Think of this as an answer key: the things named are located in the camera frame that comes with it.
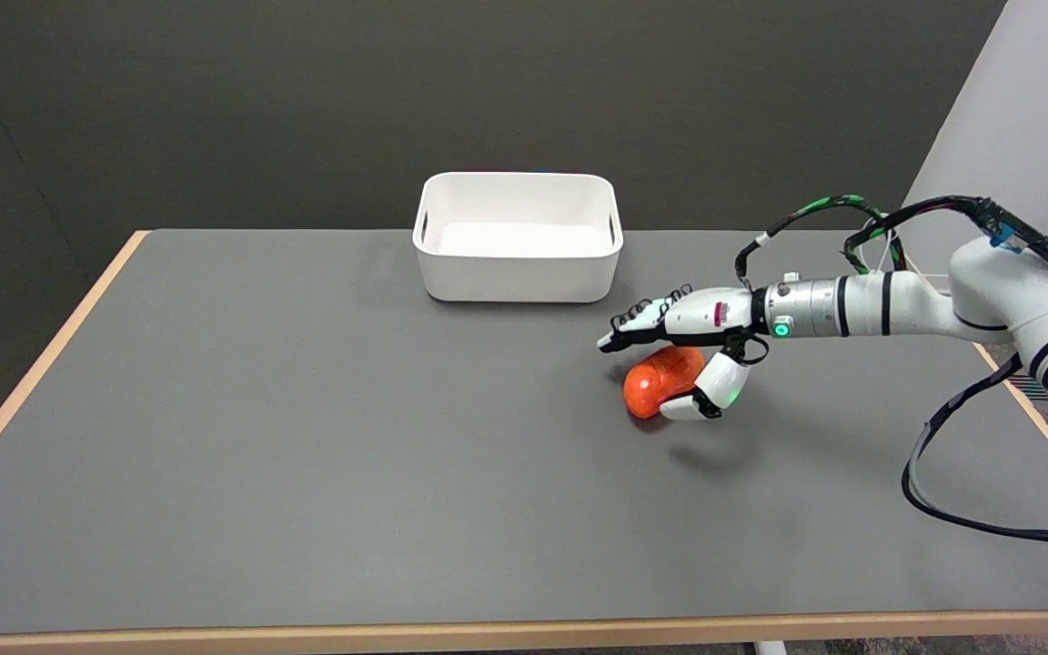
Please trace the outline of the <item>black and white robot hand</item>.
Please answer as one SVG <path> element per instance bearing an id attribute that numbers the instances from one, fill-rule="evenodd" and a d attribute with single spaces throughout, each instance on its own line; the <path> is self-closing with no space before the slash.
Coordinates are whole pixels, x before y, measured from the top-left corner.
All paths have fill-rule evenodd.
<path id="1" fill-rule="evenodd" d="M 662 343 L 638 361 L 623 383 L 625 408 L 635 418 L 669 420 L 719 418 L 739 398 L 761 358 L 746 354 L 749 343 L 770 347 L 761 323 L 761 300 L 741 287 L 678 287 L 665 297 L 643 299 L 612 316 L 596 343 L 603 353 Z"/>

